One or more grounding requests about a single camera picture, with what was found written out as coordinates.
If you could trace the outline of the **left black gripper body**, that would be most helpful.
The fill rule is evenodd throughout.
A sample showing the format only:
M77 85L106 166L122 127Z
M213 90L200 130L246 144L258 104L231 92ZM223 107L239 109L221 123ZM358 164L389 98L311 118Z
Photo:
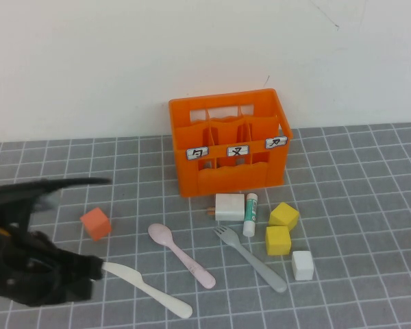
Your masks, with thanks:
M56 247L42 232L27 237L18 245L0 228L0 297L31 307L77 302L77 256Z

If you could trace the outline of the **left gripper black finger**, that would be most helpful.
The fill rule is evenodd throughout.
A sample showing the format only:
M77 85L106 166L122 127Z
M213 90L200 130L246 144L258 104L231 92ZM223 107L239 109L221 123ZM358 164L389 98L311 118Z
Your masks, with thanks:
M77 255L73 268L79 276L85 276L92 280L101 280L103 277L104 261L96 256Z
M92 298L93 282L91 279L61 281L61 302L84 302Z

